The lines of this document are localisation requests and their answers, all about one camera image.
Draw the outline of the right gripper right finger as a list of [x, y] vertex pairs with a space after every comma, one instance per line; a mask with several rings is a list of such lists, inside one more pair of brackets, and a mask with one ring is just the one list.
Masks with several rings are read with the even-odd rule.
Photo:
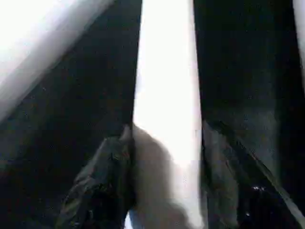
[[201, 194], [211, 229], [302, 229], [305, 218], [270, 170], [221, 121], [204, 121]]

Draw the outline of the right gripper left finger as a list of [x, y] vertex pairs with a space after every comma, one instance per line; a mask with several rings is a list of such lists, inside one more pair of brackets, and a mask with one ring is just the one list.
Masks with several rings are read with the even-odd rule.
[[74, 179], [57, 229], [122, 229], [135, 204], [132, 127], [105, 138]]

